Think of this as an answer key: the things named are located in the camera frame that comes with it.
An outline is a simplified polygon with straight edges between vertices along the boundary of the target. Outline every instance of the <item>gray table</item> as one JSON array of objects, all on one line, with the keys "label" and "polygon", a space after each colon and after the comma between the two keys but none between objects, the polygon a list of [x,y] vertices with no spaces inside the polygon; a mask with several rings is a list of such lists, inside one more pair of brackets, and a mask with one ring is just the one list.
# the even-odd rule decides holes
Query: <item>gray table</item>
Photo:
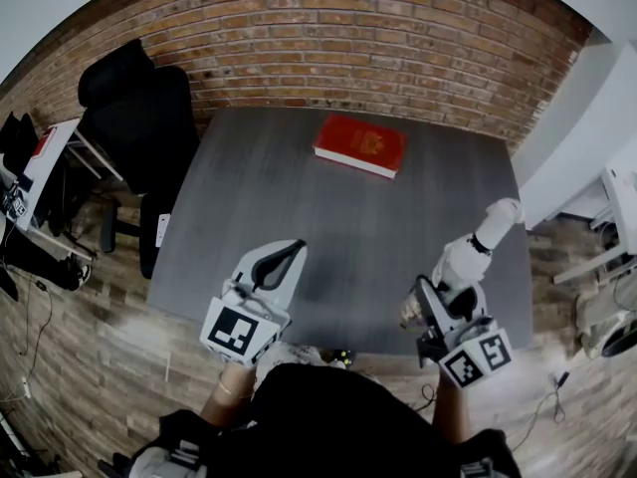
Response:
[{"label": "gray table", "polygon": [[[247,251],[301,238],[309,256],[284,340],[325,349],[408,355],[401,302],[443,245],[474,230],[493,201],[517,197],[504,143],[466,131],[363,114],[407,135],[387,180],[314,157],[328,112],[223,109],[184,180],[154,269],[148,303],[203,321]],[[515,348],[531,343],[531,262],[518,225],[483,287]]]}]

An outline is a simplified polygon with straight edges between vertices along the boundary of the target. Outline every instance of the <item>book cover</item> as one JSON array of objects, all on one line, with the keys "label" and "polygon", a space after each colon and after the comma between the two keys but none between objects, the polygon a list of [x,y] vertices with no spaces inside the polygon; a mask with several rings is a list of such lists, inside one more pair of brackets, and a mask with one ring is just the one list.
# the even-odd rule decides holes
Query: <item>book cover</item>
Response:
[{"label": "book cover", "polygon": [[394,129],[331,115],[314,144],[319,157],[394,178],[407,137]]}]

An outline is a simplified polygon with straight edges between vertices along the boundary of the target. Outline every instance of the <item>person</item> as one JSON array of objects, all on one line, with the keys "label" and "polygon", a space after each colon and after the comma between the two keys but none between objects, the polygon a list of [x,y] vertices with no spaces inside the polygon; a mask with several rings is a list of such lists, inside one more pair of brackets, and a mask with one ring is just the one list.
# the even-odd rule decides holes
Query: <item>person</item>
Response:
[{"label": "person", "polygon": [[1,212],[0,236],[0,288],[15,301],[18,301],[18,289],[7,272],[7,266],[49,280],[69,291],[77,290],[91,276],[91,266],[81,267],[71,255],[64,260],[56,260],[31,242]]},{"label": "person", "polygon": [[[200,414],[182,410],[161,418],[159,437],[123,474],[162,476],[162,463],[190,458],[193,477],[348,468],[386,474],[407,465],[424,477],[521,476],[504,432],[471,437],[466,393],[442,372],[432,424],[380,383],[348,369],[283,362],[253,394],[256,380],[256,368],[227,363]],[[188,454],[193,447],[196,457]]]}]

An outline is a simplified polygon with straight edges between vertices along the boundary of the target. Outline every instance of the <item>wooden floor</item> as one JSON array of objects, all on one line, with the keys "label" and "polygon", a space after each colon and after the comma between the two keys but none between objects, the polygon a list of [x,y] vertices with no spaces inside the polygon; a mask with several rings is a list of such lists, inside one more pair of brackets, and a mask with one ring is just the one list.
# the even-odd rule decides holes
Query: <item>wooden floor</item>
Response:
[{"label": "wooden floor", "polygon": [[[134,222],[138,200],[124,198],[120,214]],[[97,198],[86,204],[74,228],[94,249],[99,248],[102,204]],[[537,227],[529,245],[535,345],[517,352],[514,365],[471,391],[474,428],[502,428],[510,445],[517,445],[537,403],[550,391],[552,376],[569,369],[561,394],[566,420],[554,425],[553,403],[546,402],[516,458],[526,477],[613,476],[624,437],[631,423],[637,426],[637,351],[593,362],[576,354],[573,301],[591,282],[557,287],[549,280],[595,253],[597,238],[582,223],[556,220]],[[0,398],[29,369],[37,332],[49,314],[46,294],[35,287],[29,294],[28,282],[18,280],[21,303],[0,294]],[[99,256],[81,290],[50,287],[53,319],[42,335],[30,381],[33,398],[0,404],[28,443],[46,450],[45,460],[60,454],[66,468],[95,476],[97,459],[116,451],[131,454],[154,437],[158,416],[181,407],[199,409],[215,384],[221,364],[198,344],[198,327],[150,310],[144,303],[147,289],[136,243],[125,237],[118,237],[114,253]],[[29,296],[29,351],[19,357],[26,345]],[[398,398],[416,406],[422,403],[421,385],[436,382],[435,369],[423,372],[416,361],[416,356],[360,356],[355,368],[375,374]],[[429,407],[423,415],[432,411]]]}]

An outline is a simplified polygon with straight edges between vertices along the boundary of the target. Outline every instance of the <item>desk leg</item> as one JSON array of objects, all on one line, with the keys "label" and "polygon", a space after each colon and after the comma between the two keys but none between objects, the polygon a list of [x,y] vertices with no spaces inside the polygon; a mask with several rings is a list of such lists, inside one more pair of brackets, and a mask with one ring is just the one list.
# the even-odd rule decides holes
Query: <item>desk leg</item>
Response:
[{"label": "desk leg", "polygon": [[29,232],[33,232],[38,237],[42,237],[45,241],[49,241],[50,243],[55,244],[56,246],[59,246],[60,248],[63,248],[65,250],[77,255],[78,257],[82,257],[83,259],[85,259],[85,260],[87,260],[89,262],[93,262],[93,257],[90,257],[86,253],[78,251],[78,250],[72,248],[71,246],[68,246],[68,245],[64,244],[63,242],[58,241],[57,239],[51,237],[50,235],[47,235],[44,232],[42,232],[39,228],[31,226],[31,227],[29,227]]},{"label": "desk leg", "polygon": [[115,177],[117,177],[118,180],[123,180],[123,177],[121,175],[119,175],[119,173],[117,173],[117,170],[115,170],[109,163],[108,161],[106,161],[106,158],[104,156],[102,156],[98,150],[93,147],[89,141],[84,138],[84,135],[81,134],[77,129],[75,131],[77,137],[80,139],[80,141],[87,147],[88,150],[90,150],[93,155],[100,160],[100,162],[106,167],[108,168],[108,170],[110,170],[110,173],[112,173]]},{"label": "desk leg", "polygon": [[76,159],[81,164],[83,164],[86,168],[88,168],[95,177],[97,177],[99,180],[102,180],[102,176],[98,173],[98,171],[95,170],[92,166],[90,166],[89,163],[83,157],[80,156],[79,152],[77,152],[72,147],[67,147],[67,151],[70,152],[72,155],[74,155],[76,157]]},{"label": "desk leg", "polygon": [[622,256],[624,253],[626,253],[626,245],[620,243],[614,248],[611,248],[601,255],[597,255],[595,258],[590,259],[583,264],[579,264],[578,266],[575,266],[568,271],[564,271],[557,276],[553,276],[553,282],[558,285],[560,283],[567,282],[568,280],[572,280],[573,278],[583,275],[584,273],[588,273],[589,271],[592,271],[593,269],[604,265],[610,260]]}]

